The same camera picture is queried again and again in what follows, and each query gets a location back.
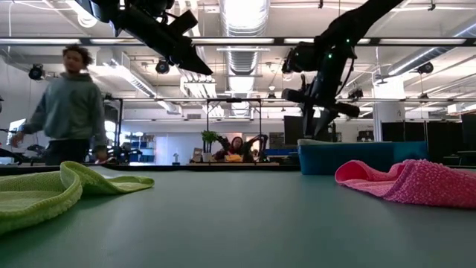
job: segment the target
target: person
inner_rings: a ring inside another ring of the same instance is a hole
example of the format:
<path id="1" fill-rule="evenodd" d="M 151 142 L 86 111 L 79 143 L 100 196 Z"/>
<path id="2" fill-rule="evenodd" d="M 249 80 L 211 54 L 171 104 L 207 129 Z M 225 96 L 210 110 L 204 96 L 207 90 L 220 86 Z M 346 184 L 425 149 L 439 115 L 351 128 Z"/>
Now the person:
<path id="1" fill-rule="evenodd" d="M 31 119 L 12 137 L 12 145 L 27 134 L 44 130 L 51 140 L 46 165 L 84 162 L 94 138 L 96 159 L 107 160 L 104 108 L 101 92 L 83 72 L 93 61 L 86 48 L 69 45 L 62 51 L 65 72 L 50 82 Z"/>
<path id="2" fill-rule="evenodd" d="M 219 150 L 218 152 L 215 153 L 215 160 L 217 161 L 223 161 L 225 160 L 225 156 L 228 155 L 242 155 L 242 147 L 243 147 L 243 139 L 241 137 L 234 137 L 233 140 L 231 140 L 231 146 L 228 148 L 228 151 L 225 152 L 224 149 Z"/>

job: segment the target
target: hand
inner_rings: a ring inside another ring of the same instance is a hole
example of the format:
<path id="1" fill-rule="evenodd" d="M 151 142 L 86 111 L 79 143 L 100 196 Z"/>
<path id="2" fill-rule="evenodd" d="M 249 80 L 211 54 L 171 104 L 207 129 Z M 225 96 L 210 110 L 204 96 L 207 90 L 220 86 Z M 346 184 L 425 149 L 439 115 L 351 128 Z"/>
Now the hand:
<path id="1" fill-rule="evenodd" d="M 107 149 L 98 149 L 96 150 L 96 160 L 99 163 L 103 163 L 107 161 Z"/>
<path id="2" fill-rule="evenodd" d="M 12 146 L 18 148 L 18 144 L 20 141 L 23 141 L 25 134 L 21 131 L 18 131 L 15 135 L 13 135 L 12 140 L 10 141 Z"/>

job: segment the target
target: pipe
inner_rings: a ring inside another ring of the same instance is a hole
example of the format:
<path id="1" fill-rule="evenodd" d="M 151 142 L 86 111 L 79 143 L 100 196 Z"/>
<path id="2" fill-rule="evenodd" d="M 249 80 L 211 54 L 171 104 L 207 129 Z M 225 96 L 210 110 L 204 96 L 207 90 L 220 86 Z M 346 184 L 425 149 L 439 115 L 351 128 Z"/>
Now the pipe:
<path id="1" fill-rule="evenodd" d="M 453 31 L 452 37 L 474 38 L 476 37 L 476 17 L 471 18 L 467 23 L 456 27 Z M 439 48 L 423 48 L 417 52 L 407 56 L 405 59 L 394 63 L 388 69 L 388 74 L 391 76 L 398 76 L 408 71 L 414 70 L 421 65 L 436 59 L 437 57 L 453 50 L 455 47 L 439 47 Z"/>
<path id="2" fill-rule="evenodd" d="M 443 72 L 445 72 L 445 71 L 451 70 L 451 69 L 453 69 L 453 68 L 455 68 L 455 67 L 458 67 L 458 66 L 460 66 L 460 65 L 462 65 L 462 64 L 464 64 L 464 63 L 470 62 L 470 61 L 472 61 L 472 60 L 474 60 L 474 59 L 476 59 L 476 55 L 472 55 L 472 56 L 470 56 L 470 57 L 468 57 L 468 58 L 466 58 L 466 59 L 464 59 L 464 60 L 461 60 L 460 62 L 457 62 L 457 63 L 455 63 L 455 64 L 453 64 L 453 65 L 451 65 L 451 66 L 448 66 L 448 67 L 446 67 L 446 68 L 444 68 L 444 69 L 442 69 L 442 70 L 439 70 L 439 71 L 437 71 L 437 72 L 431 73 L 430 75 L 426 75 L 426 76 L 424 76 L 424 77 L 416 77 L 416 80 L 415 80 L 414 82 L 412 82 L 412 83 L 410 83 L 410 84 L 408 84 L 408 85 L 405 85 L 405 87 L 414 86 L 414 85 L 416 85 L 416 84 L 418 84 L 418 83 L 425 82 L 426 80 L 428 80 L 428 79 L 430 79 L 430 78 L 432 78 L 432 77 L 435 77 L 435 76 L 437 76 L 438 74 L 441 74 L 441 73 L 443 73 Z"/>
<path id="3" fill-rule="evenodd" d="M 221 0 L 219 6 L 224 36 L 253 37 L 265 33 L 270 0 Z M 256 74 L 259 56 L 259 52 L 227 51 L 228 73 Z M 232 91 L 249 93 L 253 89 L 254 79 L 254 77 L 229 77 L 228 85 Z M 231 110 L 236 115 L 248 115 L 243 109 L 245 107 L 240 103 L 231 105 Z"/>

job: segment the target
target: computer monitor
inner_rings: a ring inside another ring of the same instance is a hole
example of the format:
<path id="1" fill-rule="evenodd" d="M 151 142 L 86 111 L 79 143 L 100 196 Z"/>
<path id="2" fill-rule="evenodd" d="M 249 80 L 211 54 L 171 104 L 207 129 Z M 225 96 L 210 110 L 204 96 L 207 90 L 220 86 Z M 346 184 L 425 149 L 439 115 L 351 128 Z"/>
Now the computer monitor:
<path id="1" fill-rule="evenodd" d="M 15 135 L 15 132 L 17 132 L 20 126 L 23 125 L 25 122 L 26 122 L 26 119 L 20 119 L 10 123 L 10 127 L 8 127 L 9 133 L 7 136 L 7 145 L 10 145 L 10 141 L 13 135 Z"/>
<path id="2" fill-rule="evenodd" d="M 312 124 L 317 126 L 320 118 L 313 118 Z M 297 145 L 298 139 L 304 138 L 302 116 L 284 116 L 284 144 Z M 332 136 L 327 128 L 322 129 L 316 138 L 319 141 L 331 141 Z"/>

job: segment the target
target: metal frame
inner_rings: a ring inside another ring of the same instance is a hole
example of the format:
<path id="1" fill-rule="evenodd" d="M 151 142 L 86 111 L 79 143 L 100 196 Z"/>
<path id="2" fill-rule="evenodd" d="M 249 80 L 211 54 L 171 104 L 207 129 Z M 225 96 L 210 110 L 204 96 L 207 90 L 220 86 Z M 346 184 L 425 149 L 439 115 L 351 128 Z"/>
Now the metal frame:
<path id="1" fill-rule="evenodd" d="M 193 37 L 197 46 L 295 46 L 299 42 L 313 42 L 314 37 Z M 145 46 L 132 37 L 125 38 L 93 38 L 93 37 L 10 37 L 0 36 L 0 45 L 8 46 L 65 46 L 81 44 L 86 46 Z M 358 47 L 476 47 L 476 38 L 454 37 L 365 37 L 356 45 Z"/>
<path id="2" fill-rule="evenodd" d="M 222 101 L 224 101 L 226 103 L 242 103 L 242 102 L 252 102 L 252 101 L 258 102 L 258 104 L 259 104 L 258 113 L 260 114 L 260 119 L 259 119 L 260 135 L 262 134 L 262 129 L 263 128 L 262 128 L 262 125 L 261 125 L 261 118 L 262 118 L 262 116 L 261 116 L 261 107 L 263 106 L 263 99 L 261 99 L 261 98 L 208 98 L 205 101 L 207 102 L 207 131 L 210 129 L 210 117 L 209 117 L 209 113 L 211 112 L 210 111 L 210 102 L 214 102 L 214 101 L 217 101 L 218 103 L 220 103 Z"/>
<path id="3" fill-rule="evenodd" d="M 123 98 L 124 101 L 126 102 L 156 102 L 156 101 L 172 101 L 172 102 L 184 102 L 184 103 L 189 103 L 189 102 L 197 102 L 197 103 L 206 103 L 208 101 L 216 101 L 216 100 L 230 100 L 229 98 Z M 278 99 L 278 98 L 261 98 L 259 99 L 262 102 L 289 102 L 285 99 Z M 408 102 L 408 103 L 427 103 L 427 102 L 454 102 L 454 103 L 459 103 L 459 102 L 476 102 L 476 98 L 359 98 L 357 100 L 355 99 L 349 99 L 349 98 L 342 98 L 342 99 L 337 99 L 338 102 L 344 102 L 344 103 L 372 103 L 372 102 Z"/>
<path id="4" fill-rule="evenodd" d="M 122 130 L 124 99 L 123 98 L 108 98 L 107 100 L 119 101 L 119 115 L 118 115 L 118 121 L 116 122 L 114 146 L 120 146 L 120 132 Z"/>

